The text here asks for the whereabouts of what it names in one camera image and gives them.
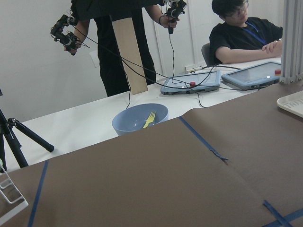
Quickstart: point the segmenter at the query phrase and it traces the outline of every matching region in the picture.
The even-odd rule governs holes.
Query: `white rack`
[[[28,202],[2,167],[0,159],[0,226],[28,206]]]
[[[303,0],[284,1],[283,51],[280,82],[303,79]]]

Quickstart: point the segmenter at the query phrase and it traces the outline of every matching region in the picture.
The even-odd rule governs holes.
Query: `white wall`
[[[269,12],[265,2],[270,5]],[[281,2],[250,0],[250,16],[281,25]],[[0,108],[7,118],[23,122],[106,97],[99,67],[94,67],[89,54],[97,45],[87,40],[91,48],[82,47],[71,56],[50,36],[51,27],[67,14],[70,0],[2,0],[1,6]],[[173,67],[168,32],[143,11],[156,71],[170,76]],[[185,66],[205,65],[201,47],[208,42],[211,29],[221,22],[212,12],[211,0],[188,0],[185,11],[171,35],[175,75],[184,73]],[[67,30],[73,28],[65,27],[64,32]],[[93,21],[89,37],[97,40]]]

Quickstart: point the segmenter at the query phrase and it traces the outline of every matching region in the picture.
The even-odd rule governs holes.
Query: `lanyard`
[[[256,32],[259,34],[259,31],[257,30],[257,28],[256,28],[254,25],[252,25],[251,23],[248,23],[248,22],[246,22],[246,24],[252,26],[252,27],[256,30]],[[267,44],[266,41],[265,41],[263,38],[259,37],[258,35],[256,35],[256,34],[253,33],[252,31],[247,30],[247,29],[245,29],[245,28],[243,28],[243,29],[244,29],[244,31],[248,32],[248,33],[251,34],[253,37],[255,37],[255,38],[256,38],[258,41],[260,41],[263,45],[266,45],[266,44]]]

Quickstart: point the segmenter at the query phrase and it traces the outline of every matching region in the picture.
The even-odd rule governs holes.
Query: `tripod leg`
[[[20,149],[21,145],[19,143],[19,141],[17,140],[15,134],[13,133],[13,131],[11,129],[9,129],[10,133],[5,133],[5,139],[7,141],[7,143],[9,144],[9,147],[11,149],[11,151],[13,152],[19,166],[21,168],[28,166],[28,163],[26,161],[26,159],[24,158],[22,151]]]
[[[20,123],[18,120],[14,118],[9,118],[8,123],[10,126],[15,126],[18,130],[20,130],[22,133],[27,135],[29,138],[31,138],[33,141],[44,147],[46,150],[52,152],[54,150],[54,146],[46,142],[44,139],[42,139],[40,136],[38,136],[36,133],[31,131],[29,128],[27,128],[25,125]]]
[[[1,127],[0,127],[0,159],[3,162],[3,168],[5,170],[7,170],[6,168],[6,162],[5,162],[5,152],[4,152],[4,139],[3,139],[3,133],[1,131]]]

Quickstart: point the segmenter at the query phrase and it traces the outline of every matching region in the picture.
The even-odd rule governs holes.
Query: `gray chair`
[[[204,45],[202,46],[201,52],[202,52],[202,55],[203,55],[204,60],[205,60],[205,62],[206,62],[206,65],[207,65],[207,66],[212,66],[212,65],[214,65],[214,62],[213,62],[213,60],[211,59],[210,54],[209,54],[209,43],[204,44]]]

